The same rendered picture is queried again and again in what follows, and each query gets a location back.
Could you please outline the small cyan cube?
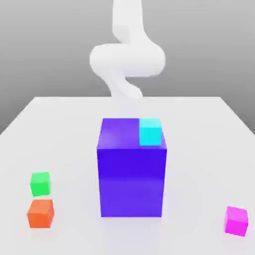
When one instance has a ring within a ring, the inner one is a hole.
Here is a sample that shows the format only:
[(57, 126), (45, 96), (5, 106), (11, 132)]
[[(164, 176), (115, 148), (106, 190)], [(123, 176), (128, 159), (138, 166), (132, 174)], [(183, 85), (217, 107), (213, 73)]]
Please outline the small cyan cube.
[(139, 144), (141, 146), (161, 145), (162, 126), (159, 118), (139, 119)]

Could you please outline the small green cube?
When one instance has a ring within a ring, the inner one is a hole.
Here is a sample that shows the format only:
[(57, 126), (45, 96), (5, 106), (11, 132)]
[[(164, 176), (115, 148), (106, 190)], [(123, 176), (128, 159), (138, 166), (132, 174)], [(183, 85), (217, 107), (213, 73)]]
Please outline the small green cube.
[(33, 197), (50, 195), (51, 180), (49, 172), (32, 173), (30, 188)]

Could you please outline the small orange cube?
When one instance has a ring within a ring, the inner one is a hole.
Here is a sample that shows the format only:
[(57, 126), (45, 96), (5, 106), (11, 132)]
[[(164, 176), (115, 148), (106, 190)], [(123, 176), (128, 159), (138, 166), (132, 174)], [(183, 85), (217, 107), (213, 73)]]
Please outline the small orange cube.
[(52, 199), (34, 199), (27, 212), (27, 218), (32, 229), (50, 228), (54, 218)]

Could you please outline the small magenta cube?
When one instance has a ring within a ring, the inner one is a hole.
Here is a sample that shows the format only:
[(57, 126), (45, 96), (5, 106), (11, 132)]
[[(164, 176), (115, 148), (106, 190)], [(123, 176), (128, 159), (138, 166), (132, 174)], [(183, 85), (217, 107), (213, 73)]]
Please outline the small magenta cube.
[(246, 209), (228, 206), (225, 215), (225, 233), (244, 237), (249, 225)]

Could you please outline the large purple box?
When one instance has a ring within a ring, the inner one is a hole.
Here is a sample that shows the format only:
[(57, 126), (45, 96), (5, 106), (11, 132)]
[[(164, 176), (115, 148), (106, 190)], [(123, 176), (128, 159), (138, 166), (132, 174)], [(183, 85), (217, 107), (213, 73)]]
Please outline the large purple box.
[(139, 118), (104, 118), (97, 145), (102, 217), (161, 217), (167, 145), (139, 144)]

